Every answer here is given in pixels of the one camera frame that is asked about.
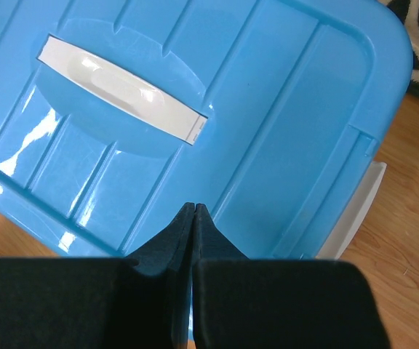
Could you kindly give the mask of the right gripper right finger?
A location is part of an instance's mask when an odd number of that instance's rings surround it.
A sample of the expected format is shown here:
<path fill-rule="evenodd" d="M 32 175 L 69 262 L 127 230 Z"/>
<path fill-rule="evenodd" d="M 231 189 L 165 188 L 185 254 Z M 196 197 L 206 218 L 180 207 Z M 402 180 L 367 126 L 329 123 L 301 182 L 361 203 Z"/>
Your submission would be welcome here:
<path fill-rule="evenodd" d="M 198 348 L 389 348 L 370 285 L 337 260 L 251 260 L 196 206 L 193 338 Z"/>

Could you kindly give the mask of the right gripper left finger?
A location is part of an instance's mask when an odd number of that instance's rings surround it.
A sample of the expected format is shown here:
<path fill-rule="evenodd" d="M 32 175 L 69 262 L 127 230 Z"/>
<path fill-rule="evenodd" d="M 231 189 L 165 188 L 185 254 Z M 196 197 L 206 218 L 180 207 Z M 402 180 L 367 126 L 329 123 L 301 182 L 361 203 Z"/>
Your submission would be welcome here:
<path fill-rule="evenodd" d="M 185 348 L 193 215 L 126 257 L 0 258 L 0 348 Z"/>

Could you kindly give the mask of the white plastic bin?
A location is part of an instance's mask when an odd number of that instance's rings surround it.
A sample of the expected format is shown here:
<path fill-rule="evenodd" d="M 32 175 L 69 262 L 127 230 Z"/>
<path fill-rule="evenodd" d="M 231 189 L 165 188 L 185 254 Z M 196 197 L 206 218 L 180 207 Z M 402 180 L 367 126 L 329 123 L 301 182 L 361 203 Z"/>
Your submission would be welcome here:
<path fill-rule="evenodd" d="M 319 259 L 338 259 L 342 256 L 362 225 L 377 195 L 387 164 L 373 161 L 330 236 L 318 255 Z"/>

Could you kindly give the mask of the blue plastic tray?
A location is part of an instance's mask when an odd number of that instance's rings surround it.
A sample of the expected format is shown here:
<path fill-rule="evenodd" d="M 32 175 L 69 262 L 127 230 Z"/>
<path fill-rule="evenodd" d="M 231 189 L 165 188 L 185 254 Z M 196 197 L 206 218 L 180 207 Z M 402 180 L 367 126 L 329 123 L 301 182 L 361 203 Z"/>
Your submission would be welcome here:
<path fill-rule="evenodd" d="M 124 256 L 186 202 L 251 258 L 314 258 L 413 57 L 377 1 L 0 1 L 0 213 Z"/>

